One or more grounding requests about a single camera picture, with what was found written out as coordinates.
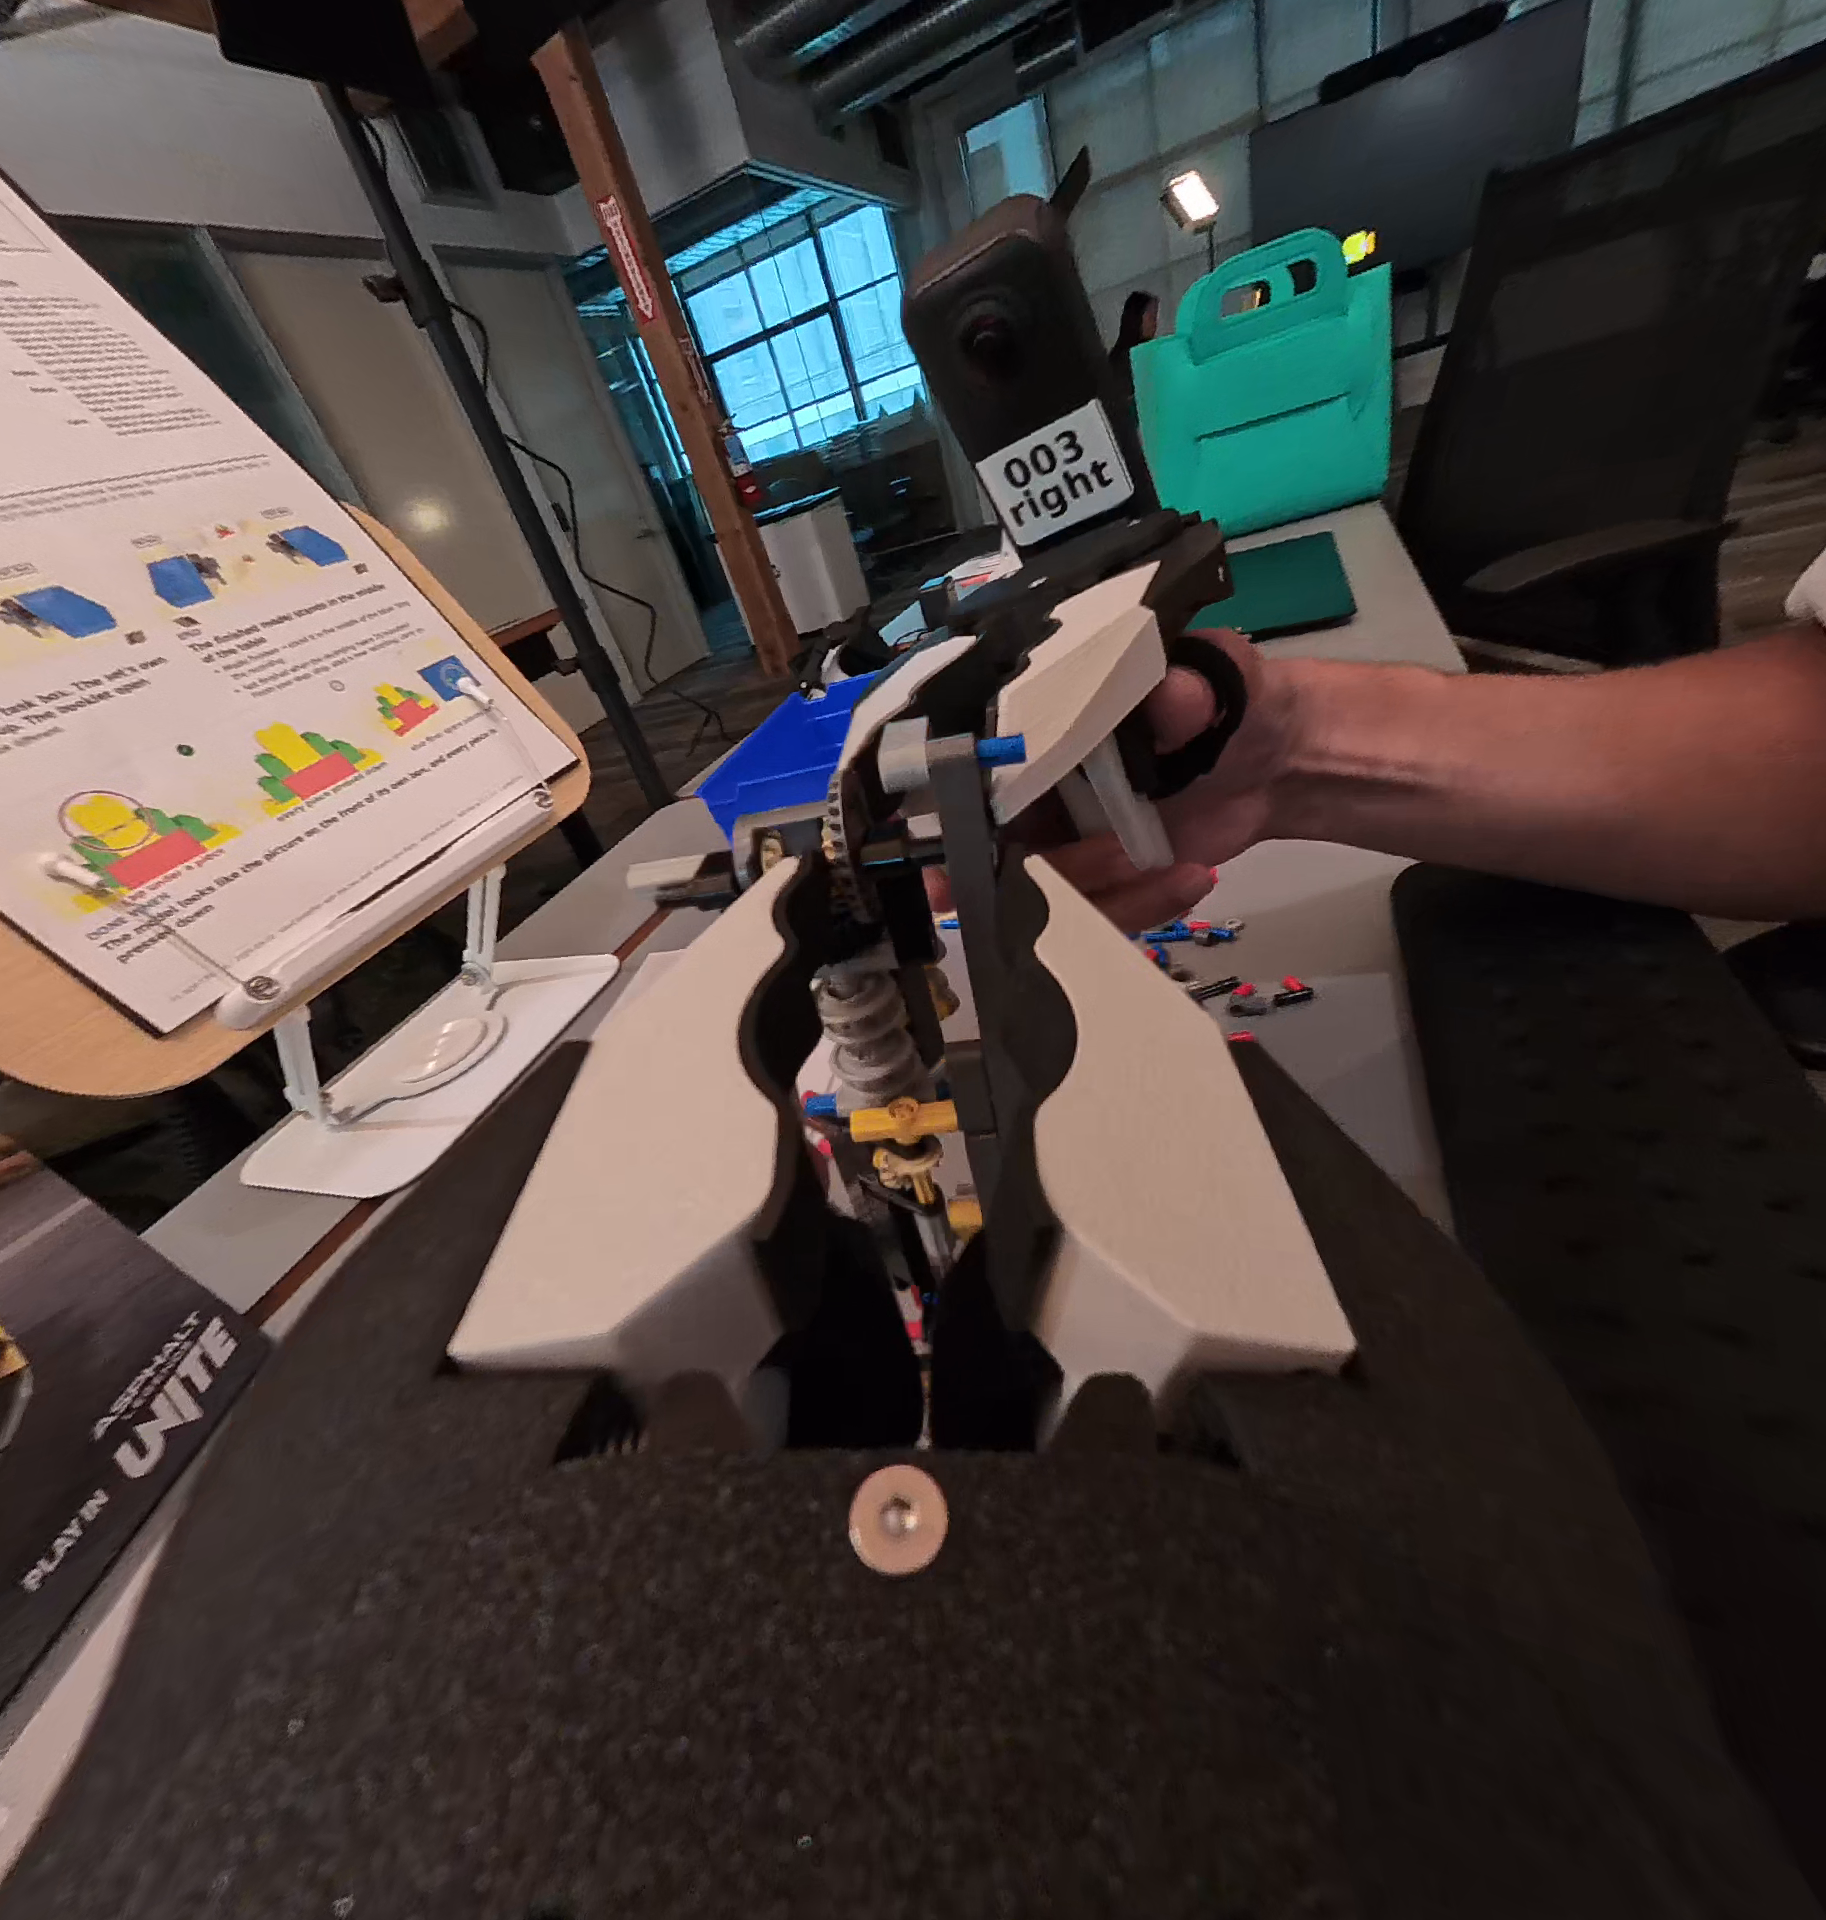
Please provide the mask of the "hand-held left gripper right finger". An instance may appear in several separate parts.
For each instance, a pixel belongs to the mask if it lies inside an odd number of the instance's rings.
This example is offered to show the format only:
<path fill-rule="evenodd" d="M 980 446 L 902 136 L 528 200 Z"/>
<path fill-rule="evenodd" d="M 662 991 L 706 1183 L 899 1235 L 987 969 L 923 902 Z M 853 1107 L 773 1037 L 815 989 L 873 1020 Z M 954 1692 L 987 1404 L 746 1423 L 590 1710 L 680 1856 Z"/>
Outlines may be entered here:
<path fill-rule="evenodd" d="M 1337 1379 L 1357 1337 L 1212 1017 L 1042 855 L 996 890 L 996 1311 L 1049 1440 L 1093 1381 Z"/>

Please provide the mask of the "black mesh office chair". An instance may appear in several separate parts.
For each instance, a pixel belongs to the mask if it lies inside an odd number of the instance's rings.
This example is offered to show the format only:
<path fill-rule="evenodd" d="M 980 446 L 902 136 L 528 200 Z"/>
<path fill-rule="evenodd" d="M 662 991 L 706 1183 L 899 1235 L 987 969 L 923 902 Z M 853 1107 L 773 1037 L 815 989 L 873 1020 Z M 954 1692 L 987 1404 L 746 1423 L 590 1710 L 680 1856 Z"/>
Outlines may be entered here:
<path fill-rule="evenodd" d="M 1397 531 L 1451 637 L 1554 671 L 1720 641 L 1728 500 L 1826 237 L 1826 39 L 1497 175 Z"/>

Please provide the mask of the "black perforated pad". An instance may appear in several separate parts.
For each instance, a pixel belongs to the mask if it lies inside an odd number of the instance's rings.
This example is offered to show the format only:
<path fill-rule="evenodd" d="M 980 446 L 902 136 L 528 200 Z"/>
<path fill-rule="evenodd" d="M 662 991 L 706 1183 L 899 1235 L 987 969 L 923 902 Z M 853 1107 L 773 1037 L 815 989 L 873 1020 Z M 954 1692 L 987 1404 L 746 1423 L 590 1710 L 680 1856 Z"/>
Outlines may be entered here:
<path fill-rule="evenodd" d="M 1457 1237 L 1826 1912 L 1826 1108 L 1689 916 L 1435 865 L 1390 901 Z"/>

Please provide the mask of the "black monitor screen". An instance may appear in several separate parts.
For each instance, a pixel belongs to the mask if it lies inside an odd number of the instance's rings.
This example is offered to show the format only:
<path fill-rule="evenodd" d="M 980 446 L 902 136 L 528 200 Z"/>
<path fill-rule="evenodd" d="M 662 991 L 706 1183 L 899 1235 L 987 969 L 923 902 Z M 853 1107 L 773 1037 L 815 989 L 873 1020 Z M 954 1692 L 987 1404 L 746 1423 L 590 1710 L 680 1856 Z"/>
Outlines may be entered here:
<path fill-rule="evenodd" d="M 1363 238 L 1355 267 L 1409 277 L 1467 253 L 1489 177 L 1571 148 L 1590 29 L 1589 2 L 1486 13 L 1489 30 L 1254 131 L 1254 242 L 1322 227 Z"/>

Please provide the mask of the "black tripod pole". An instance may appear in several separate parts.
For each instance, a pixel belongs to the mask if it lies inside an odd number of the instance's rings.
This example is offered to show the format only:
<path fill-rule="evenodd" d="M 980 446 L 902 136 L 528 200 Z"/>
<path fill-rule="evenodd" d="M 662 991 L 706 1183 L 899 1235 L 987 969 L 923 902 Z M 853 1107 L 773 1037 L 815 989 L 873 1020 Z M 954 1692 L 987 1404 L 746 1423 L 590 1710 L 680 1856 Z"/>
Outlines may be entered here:
<path fill-rule="evenodd" d="M 675 792 L 665 780 L 660 763 L 635 716 L 635 699 L 626 693 L 620 658 L 596 626 L 594 610 L 598 607 L 601 589 L 580 564 L 577 547 L 561 539 L 551 512 L 543 508 L 540 491 L 526 477 L 522 451 L 509 435 L 493 405 L 489 382 L 463 342 L 460 310 L 446 295 L 446 286 L 430 258 L 420 252 L 420 242 L 391 185 L 381 148 L 365 131 L 365 123 L 349 99 L 349 88 L 344 85 L 319 85 L 317 90 L 339 147 L 349 160 L 352 175 L 380 227 L 391 269 L 402 282 L 407 317 L 420 329 L 435 361 L 442 365 L 472 437 L 516 523 L 519 539 L 540 573 L 543 587 L 553 597 L 573 656 L 606 714 L 628 772 L 639 785 L 648 809 L 660 811 L 673 805 Z"/>

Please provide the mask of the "teal tote bag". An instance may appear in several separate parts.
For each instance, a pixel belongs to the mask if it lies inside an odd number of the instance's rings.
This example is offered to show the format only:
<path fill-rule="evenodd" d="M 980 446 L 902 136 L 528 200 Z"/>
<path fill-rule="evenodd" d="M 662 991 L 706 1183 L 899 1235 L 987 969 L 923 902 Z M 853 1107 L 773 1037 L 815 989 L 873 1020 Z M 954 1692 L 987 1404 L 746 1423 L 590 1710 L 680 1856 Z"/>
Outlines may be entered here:
<path fill-rule="evenodd" d="M 1171 334 L 1135 354 L 1160 507 L 1263 531 L 1379 500 L 1390 477 L 1392 269 L 1353 271 L 1303 227 L 1188 288 Z"/>

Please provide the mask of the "person's right hand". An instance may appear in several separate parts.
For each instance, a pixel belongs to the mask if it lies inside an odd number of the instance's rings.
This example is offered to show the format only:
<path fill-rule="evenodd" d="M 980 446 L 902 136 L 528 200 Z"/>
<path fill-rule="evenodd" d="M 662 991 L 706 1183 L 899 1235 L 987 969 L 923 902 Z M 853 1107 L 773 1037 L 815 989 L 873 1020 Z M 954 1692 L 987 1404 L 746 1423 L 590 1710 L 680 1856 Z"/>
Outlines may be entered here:
<path fill-rule="evenodd" d="M 1183 635 L 1180 658 L 1138 707 L 1160 754 L 1208 745 L 1226 716 L 1223 695 L 1240 687 L 1243 712 L 1213 765 L 1183 793 L 1157 805 L 1171 858 L 1140 868 L 1111 827 L 1078 830 L 1065 805 L 1045 800 L 999 832 L 1013 861 L 1040 855 L 1113 926 L 1147 930 L 1188 914 L 1213 890 L 1218 868 L 1286 830 L 1290 792 L 1303 779 L 1317 709 L 1298 671 L 1268 663 L 1230 630 Z"/>

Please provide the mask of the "toy car set box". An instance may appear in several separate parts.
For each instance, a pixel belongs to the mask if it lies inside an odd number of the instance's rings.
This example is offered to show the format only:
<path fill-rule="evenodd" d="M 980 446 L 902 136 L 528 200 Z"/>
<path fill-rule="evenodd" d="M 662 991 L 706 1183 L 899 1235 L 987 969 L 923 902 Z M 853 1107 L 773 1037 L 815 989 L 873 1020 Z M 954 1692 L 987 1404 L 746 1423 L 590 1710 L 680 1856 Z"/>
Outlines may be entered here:
<path fill-rule="evenodd" d="M 270 1351 L 0 1131 L 0 1717 Z"/>

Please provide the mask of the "white cabinet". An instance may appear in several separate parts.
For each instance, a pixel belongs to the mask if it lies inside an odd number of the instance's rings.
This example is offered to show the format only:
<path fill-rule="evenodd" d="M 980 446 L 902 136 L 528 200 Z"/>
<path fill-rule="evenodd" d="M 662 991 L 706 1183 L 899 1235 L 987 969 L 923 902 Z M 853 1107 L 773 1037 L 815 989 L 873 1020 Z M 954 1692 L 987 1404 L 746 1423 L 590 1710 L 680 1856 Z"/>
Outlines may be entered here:
<path fill-rule="evenodd" d="M 873 591 L 839 489 L 768 507 L 754 523 L 800 637 L 823 633 L 871 607 Z"/>

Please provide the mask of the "dark green mat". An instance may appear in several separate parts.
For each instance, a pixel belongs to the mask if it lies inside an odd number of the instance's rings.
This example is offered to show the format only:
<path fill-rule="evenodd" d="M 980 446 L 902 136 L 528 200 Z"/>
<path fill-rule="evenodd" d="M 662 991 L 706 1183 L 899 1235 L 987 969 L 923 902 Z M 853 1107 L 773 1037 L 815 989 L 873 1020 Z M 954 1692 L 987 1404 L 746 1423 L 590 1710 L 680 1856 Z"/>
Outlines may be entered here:
<path fill-rule="evenodd" d="M 1268 540 L 1228 555 L 1230 591 L 1189 615 L 1192 633 L 1253 641 L 1327 633 L 1357 617 L 1340 547 L 1330 531 Z"/>

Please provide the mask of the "wooden post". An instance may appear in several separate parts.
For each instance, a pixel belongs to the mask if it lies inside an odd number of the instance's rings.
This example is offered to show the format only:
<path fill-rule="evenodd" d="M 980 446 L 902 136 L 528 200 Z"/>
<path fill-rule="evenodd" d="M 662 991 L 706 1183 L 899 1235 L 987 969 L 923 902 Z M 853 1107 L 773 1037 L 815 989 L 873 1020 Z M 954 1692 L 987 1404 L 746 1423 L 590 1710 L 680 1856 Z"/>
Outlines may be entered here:
<path fill-rule="evenodd" d="M 741 485 L 739 442 L 690 336 L 598 77 L 590 29 L 580 18 L 568 18 L 543 41 L 531 65 L 560 121 L 582 194 L 658 375 L 756 660 L 766 676 L 781 678 L 797 651 L 797 629 Z"/>

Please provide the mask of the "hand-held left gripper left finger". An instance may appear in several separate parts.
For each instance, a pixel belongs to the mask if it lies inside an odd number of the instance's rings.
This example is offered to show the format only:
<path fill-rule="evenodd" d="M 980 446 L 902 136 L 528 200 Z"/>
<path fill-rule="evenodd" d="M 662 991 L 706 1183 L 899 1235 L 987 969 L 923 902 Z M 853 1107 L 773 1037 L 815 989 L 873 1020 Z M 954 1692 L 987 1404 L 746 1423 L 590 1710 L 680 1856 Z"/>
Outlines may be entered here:
<path fill-rule="evenodd" d="M 863 1228 L 830 1210 L 797 1077 L 835 935 L 784 855 L 598 1025 L 446 1357 L 466 1374 L 687 1374 L 744 1398 L 863 1339 Z"/>

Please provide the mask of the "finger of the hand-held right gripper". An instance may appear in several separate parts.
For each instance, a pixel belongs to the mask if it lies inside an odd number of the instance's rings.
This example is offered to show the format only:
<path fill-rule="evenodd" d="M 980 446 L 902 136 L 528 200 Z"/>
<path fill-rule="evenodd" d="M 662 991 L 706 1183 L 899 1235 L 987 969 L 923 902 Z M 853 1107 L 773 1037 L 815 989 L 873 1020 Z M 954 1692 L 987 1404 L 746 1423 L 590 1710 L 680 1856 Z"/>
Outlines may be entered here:
<path fill-rule="evenodd" d="M 1063 598 L 1049 614 L 1018 678 L 996 695 L 999 737 L 1020 737 L 1026 757 L 991 777 L 999 827 L 1038 806 L 1078 772 L 1167 678 L 1167 644 L 1144 594 L 1157 564 L 1140 564 Z"/>
<path fill-rule="evenodd" d="M 887 795 L 878 754 L 890 727 L 927 716 L 919 701 L 933 682 L 959 660 L 968 660 L 976 645 L 976 637 L 927 644 L 883 674 L 853 707 L 850 736 L 830 779 L 830 845 L 867 845 L 893 820 L 906 820 L 918 841 L 936 841 L 944 834 L 930 785 L 918 785 L 906 795 Z"/>

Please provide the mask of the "person's right forearm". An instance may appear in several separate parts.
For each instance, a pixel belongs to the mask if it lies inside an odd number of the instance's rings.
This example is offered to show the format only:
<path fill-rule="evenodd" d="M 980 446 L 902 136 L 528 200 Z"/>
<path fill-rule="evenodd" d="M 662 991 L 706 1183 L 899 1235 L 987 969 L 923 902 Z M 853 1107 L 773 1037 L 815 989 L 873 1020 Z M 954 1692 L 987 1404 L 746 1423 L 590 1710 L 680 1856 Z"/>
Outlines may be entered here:
<path fill-rule="evenodd" d="M 1608 676 L 1292 660 L 1283 839 L 1612 901 L 1826 922 L 1826 630 Z"/>

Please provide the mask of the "brick-built car chassis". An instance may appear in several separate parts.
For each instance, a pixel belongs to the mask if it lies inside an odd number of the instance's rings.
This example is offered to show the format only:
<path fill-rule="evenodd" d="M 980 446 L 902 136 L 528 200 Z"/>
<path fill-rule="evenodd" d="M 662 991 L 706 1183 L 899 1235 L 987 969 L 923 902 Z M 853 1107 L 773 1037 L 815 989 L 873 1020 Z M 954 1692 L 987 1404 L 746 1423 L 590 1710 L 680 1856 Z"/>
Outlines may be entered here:
<path fill-rule="evenodd" d="M 662 912 L 722 912 L 792 855 L 826 880 L 803 1127 L 830 1154 L 835 1199 L 881 1244 L 918 1349 L 1023 1121 L 1020 1071 L 994 1036 L 1013 1000 L 994 775 L 1024 757 L 1018 736 L 902 719 L 853 751 L 823 802 L 746 817 L 722 854 L 628 868 Z"/>

